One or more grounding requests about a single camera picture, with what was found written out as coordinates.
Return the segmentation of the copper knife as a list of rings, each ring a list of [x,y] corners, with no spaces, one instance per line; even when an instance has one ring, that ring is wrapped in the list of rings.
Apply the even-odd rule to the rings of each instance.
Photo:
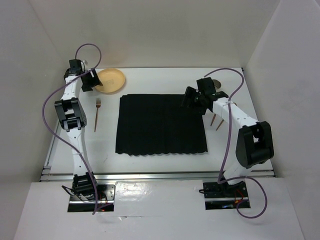
[[[210,126],[212,126],[213,125],[213,123],[214,123],[214,121],[215,121],[215,118],[216,118],[216,114],[212,117],[212,120],[211,120],[211,123],[210,123]]]

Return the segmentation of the orange round plate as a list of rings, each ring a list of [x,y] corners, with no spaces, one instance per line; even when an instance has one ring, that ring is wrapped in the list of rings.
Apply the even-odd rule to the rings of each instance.
[[[97,85],[95,89],[105,94],[119,91],[126,82],[124,73],[116,68],[103,69],[97,75],[102,85]]]

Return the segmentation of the copper fork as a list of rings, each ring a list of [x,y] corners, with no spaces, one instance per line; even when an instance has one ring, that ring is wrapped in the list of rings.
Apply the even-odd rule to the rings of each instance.
[[[94,121],[94,132],[96,132],[97,130],[97,125],[98,125],[98,116],[99,116],[99,108],[101,107],[101,99],[98,97],[96,99],[96,104],[95,104],[95,107],[96,107],[96,113],[95,113],[95,121]]]

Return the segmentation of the copper spoon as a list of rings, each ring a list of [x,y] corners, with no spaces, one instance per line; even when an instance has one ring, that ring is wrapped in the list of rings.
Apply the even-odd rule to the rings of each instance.
[[[221,127],[221,125],[224,123],[224,120],[222,119],[221,122],[218,124],[217,128],[215,129],[216,131]]]

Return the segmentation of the black cloth placemat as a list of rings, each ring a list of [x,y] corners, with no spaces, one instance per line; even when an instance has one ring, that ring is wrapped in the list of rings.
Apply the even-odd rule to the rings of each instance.
[[[207,139],[200,113],[181,94],[127,94],[119,100],[115,152],[129,156],[202,154]]]

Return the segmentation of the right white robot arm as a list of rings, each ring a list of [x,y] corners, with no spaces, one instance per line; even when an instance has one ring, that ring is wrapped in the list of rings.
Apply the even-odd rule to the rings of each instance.
[[[274,156],[271,126],[266,121],[250,117],[232,101],[231,96],[217,91],[210,77],[201,78],[196,83],[197,88],[186,88],[181,105],[202,115],[210,110],[228,123],[229,132],[237,132],[233,164],[225,169],[229,155],[226,152],[217,182],[206,183],[201,193],[209,198],[230,198],[241,190],[253,166]]]

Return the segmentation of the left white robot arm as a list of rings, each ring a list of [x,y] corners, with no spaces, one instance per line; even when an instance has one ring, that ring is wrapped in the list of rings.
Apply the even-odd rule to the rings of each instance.
[[[59,124],[66,131],[69,143],[72,145],[73,183],[66,191],[71,196],[77,196],[81,201],[92,201],[99,195],[99,187],[92,182],[93,174],[89,166],[85,145],[85,126],[87,117],[80,103],[80,91],[89,92],[97,85],[101,85],[95,70],[73,81],[77,76],[85,73],[86,64],[79,59],[71,59],[69,68],[64,74],[64,80],[69,84],[60,100],[54,103]]]

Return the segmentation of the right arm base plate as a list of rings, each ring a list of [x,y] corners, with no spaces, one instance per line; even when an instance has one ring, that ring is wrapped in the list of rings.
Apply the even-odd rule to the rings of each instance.
[[[217,182],[204,182],[203,188],[198,191],[204,196],[206,210],[249,209],[249,195],[245,182],[235,185]]]

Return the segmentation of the aluminium table frame rail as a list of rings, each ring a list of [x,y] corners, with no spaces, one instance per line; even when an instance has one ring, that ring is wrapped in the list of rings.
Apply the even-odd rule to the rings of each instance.
[[[183,94],[187,87],[196,87],[196,81],[205,75],[221,82],[222,90],[232,95],[232,100],[250,117],[256,112],[246,83],[242,82],[242,70],[218,70],[217,68],[124,68],[126,81],[120,91],[103,94],[97,91],[81,93],[88,124],[85,127],[85,145],[89,163],[98,180],[160,180],[215,177],[228,153],[226,165],[236,159],[237,132],[232,131],[228,142],[228,124],[216,131],[221,118],[213,113],[203,117],[207,152],[199,154],[118,154],[116,134],[120,98],[127,94]],[[96,99],[101,99],[96,132]]]

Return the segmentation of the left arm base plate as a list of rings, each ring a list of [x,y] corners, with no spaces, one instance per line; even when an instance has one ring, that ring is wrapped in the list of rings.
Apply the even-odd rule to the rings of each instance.
[[[83,196],[69,191],[68,213],[93,212],[95,209],[95,193]],[[116,184],[97,185],[97,212],[113,212],[115,208]]]

